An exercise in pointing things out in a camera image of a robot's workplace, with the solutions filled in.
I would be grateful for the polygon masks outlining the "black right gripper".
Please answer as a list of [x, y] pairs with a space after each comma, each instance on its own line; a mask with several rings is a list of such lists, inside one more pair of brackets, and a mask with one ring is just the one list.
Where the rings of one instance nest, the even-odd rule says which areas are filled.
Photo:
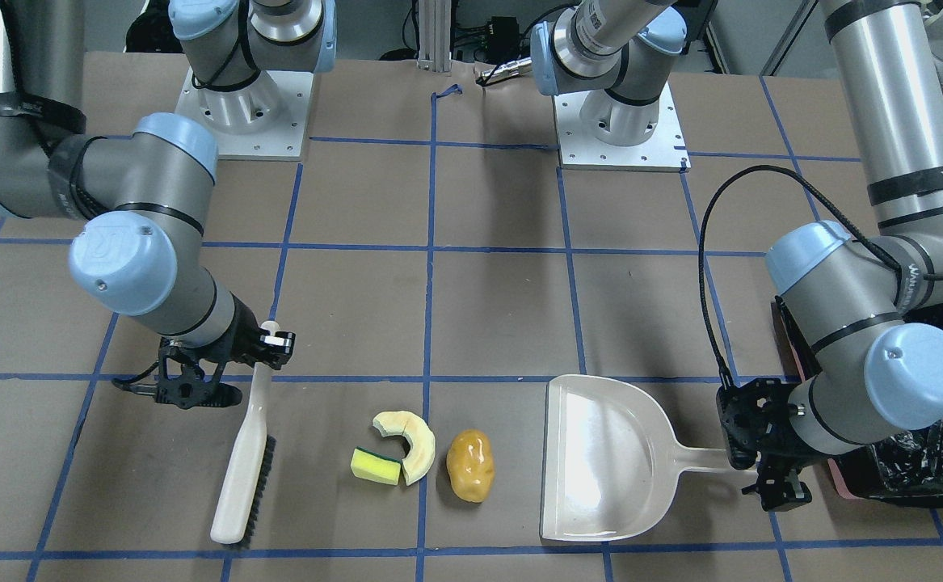
[[236, 406], [242, 401], [242, 392], [222, 382], [228, 362], [253, 365], [257, 361], [280, 369], [293, 358], [294, 349], [292, 331], [260, 328], [252, 310], [234, 298], [234, 316], [224, 334], [212, 343], [187, 348], [161, 339], [156, 402], [180, 409]]

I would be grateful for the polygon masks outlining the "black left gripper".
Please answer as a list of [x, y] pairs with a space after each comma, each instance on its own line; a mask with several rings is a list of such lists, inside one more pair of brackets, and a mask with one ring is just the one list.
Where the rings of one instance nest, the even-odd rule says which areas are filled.
[[[797, 386], [782, 380], [752, 380], [744, 386], [722, 383], [716, 406], [730, 467], [745, 470], [760, 458], [797, 457], [797, 438], [791, 432], [795, 406], [789, 402]], [[763, 511], [791, 511], [810, 504], [810, 488], [798, 478], [798, 471], [794, 461], [759, 461], [758, 479], [742, 494], [758, 496]]]

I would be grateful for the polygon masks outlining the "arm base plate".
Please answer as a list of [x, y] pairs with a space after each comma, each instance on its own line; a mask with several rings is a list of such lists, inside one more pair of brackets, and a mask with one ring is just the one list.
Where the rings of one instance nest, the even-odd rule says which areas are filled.
[[175, 113], [204, 126], [226, 161], [301, 161], [316, 74], [261, 71], [249, 86], [217, 92], [198, 89], [191, 70]]
[[604, 90], [553, 97], [561, 166], [598, 171], [684, 172], [692, 168], [670, 85], [635, 107]]

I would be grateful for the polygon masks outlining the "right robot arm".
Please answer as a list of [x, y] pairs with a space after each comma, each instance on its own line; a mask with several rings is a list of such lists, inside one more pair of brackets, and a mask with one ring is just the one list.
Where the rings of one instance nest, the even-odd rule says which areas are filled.
[[280, 369], [295, 336], [260, 324], [200, 264], [217, 181], [217, 133], [280, 118], [272, 71], [326, 73], [331, 1], [171, 1], [168, 18], [208, 120], [143, 117], [128, 139], [88, 135], [76, 1], [0, 1], [0, 217], [84, 222], [69, 273], [160, 338], [157, 360], [117, 388], [182, 409], [231, 407], [229, 362]]

